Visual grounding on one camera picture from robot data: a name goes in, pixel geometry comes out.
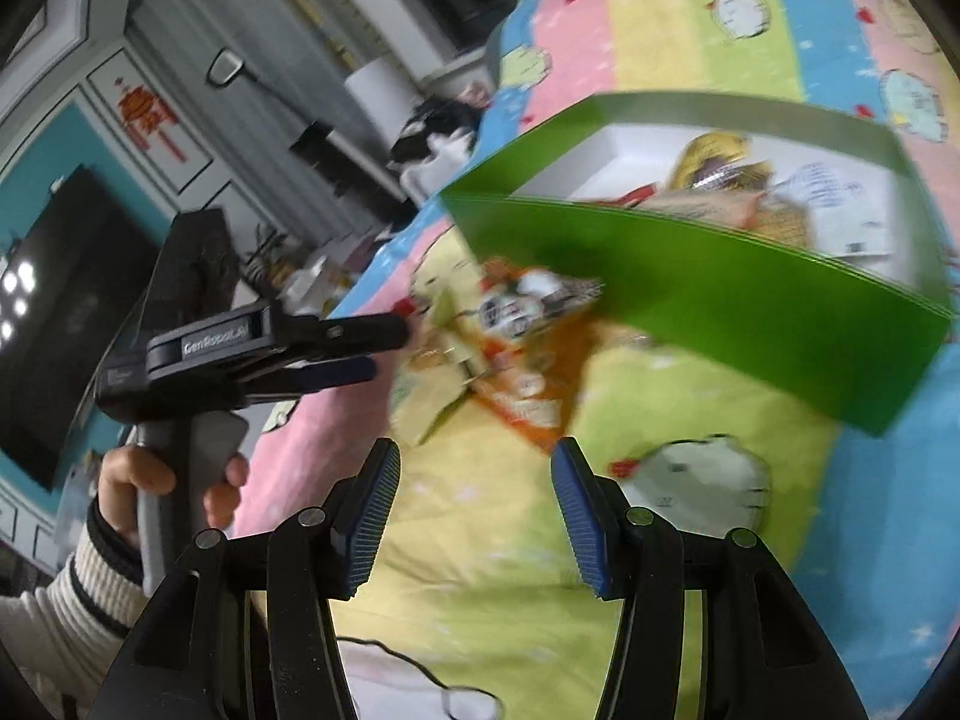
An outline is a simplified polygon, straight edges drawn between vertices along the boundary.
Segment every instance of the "knit cuff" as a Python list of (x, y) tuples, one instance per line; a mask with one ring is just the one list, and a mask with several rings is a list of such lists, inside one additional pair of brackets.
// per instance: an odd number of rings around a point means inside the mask
[(70, 584), (83, 607), (107, 630), (124, 637), (147, 604), (136, 550), (107, 525), (96, 499), (70, 562)]

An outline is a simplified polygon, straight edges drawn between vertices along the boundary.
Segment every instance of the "white sweater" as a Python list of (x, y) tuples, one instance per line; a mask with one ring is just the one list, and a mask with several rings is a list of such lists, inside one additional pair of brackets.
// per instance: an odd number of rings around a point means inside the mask
[(0, 640), (54, 717), (70, 698), (85, 715), (147, 603), (141, 584), (138, 553), (95, 500), (77, 552), (50, 586), (0, 598)]

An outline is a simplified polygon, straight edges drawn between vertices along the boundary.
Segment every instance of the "blanket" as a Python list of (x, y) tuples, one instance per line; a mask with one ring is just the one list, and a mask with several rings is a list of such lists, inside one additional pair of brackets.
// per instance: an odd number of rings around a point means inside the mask
[[(713, 89), (871, 117), (894, 127), (916, 162), (943, 220), (944, 267), (960, 283), (950, 245), (960, 229), (960, 84), (906, 0), (520, 0), (500, 48), (501, 88), (475, 159), (607, 90)], [(388, 309), (438, 263), (469, 258), (449, 228), (429, 202), (339, 312)], [(356, 471), (388, 429), (395, 357), (381, 364), (375, 382), (277, 410), (253, 458), (239, 535), (322, 501)], [(762, 459), (771, 498), (760, 533), (871, 717), (885, 718), (913, 698), (955, 629), (958, 415), (953, 339), (880, 439), (681, 349), (609, 343), (587, 365), (570, 432), (603, 473), (714, 434)], [(384, 642), (438, 683), (496, 696), (477, 716), (593, 714), (618, 606), (579, 584), (546, 469), (544, 455), (473, 402), (424, 446), (403, 447), (373, 576), (337, 605), (338, 632)], [(695, 707), (698, 605), (691, 594), (680, 716)]]

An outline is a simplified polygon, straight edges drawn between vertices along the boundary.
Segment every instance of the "television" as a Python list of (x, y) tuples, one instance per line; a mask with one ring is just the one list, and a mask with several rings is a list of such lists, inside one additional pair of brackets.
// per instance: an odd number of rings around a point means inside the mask
[(160, 249), (79, 167), (0, 276), (0, 450), (53, 488), (97, 367), (136, 317)]

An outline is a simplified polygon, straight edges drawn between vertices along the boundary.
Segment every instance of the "curtain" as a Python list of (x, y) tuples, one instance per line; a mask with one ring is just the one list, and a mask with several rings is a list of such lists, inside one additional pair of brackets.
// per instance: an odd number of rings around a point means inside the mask
[[(334, 49), (337, 40), (288, 0), (131, 0), (126, 35), (286, 232), (323, 245), (382, 226), (289, 153), (305, 122), (243, 77), (226, 89), (205, 83), (213, 57), (229, 46), (299, 109), (385, 160), (376, 131), (344, 88), (350, 69)], [(354, 56), (373, 58), (368, 47), (349, 42)]]

